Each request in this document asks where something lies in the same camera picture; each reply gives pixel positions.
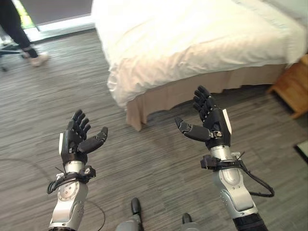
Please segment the wooden furniture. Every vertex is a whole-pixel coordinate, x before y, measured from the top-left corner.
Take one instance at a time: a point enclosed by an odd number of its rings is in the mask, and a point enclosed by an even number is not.
[[[278,78],[268,93],[272,91],[294,110],[292,118],[298,118],[308,111],[308,54]]]

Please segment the mattress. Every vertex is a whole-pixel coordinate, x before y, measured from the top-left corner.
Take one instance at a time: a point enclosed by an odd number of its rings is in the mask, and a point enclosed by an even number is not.
[[[94,0],[92,17],[123,108],[172,81],[292,64],[306,51],[306,30],[258,0]]]

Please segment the wrist mount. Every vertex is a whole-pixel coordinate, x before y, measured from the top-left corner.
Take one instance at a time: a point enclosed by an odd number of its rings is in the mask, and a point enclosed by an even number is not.
[[[57,179],[52,181],[48,187],[47,187],[47,193],[51,194],[54,192],[57,188],[59,188],[61,185],[73,182],[73,181],[79,181],[84,184],[88,183],[90,179],[96,177],[96,171],[92,166],[85,166],[83,169],[81,169],[79,172],[62,172],[60,174],[57,174]]]

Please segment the floor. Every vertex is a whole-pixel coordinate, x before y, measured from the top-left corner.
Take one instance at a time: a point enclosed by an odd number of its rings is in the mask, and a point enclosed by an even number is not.
[[[200,124],[192,103],[149,116],[136,132],[107,86],[108,64],[95,32],[38,45],[51,54],[32,68],[18,56],[5,57],[0,73],[0,224],[1,230],[47,230],[56,194],[46,187],[61,167],[59,132],[73,112],[84,110],[91,134],[109,127],[105,145],[89,155],[97,172],[89,182],[88,199],[106,214],[104,231],[114,231],[130,215],[132,197],[139,197],[146,231],[178,231],[189,212],[204,231],[234,231],[212,173],[200,168],[204,144],[183,137],[173,118]],[[307,115],[290,118],[289,109],[268,86],[243,87],[216,94],[232,124],[232,150],[246,151],[243,160],[276,191],[273,198],[254,197],[271,231],[308,230],[308,167],[293,149],[307,139]],[[251,179],[245,185],[262,191]],[[80,231],[96,231],[100,210],[86,202]]]

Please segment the white sneaker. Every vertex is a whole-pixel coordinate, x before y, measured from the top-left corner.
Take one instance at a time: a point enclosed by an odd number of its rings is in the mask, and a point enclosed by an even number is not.
[[[28,58],[32,66],[41,66],[44,62],[49,60],[49,55],[47,52],[38,54],[36,58]]]

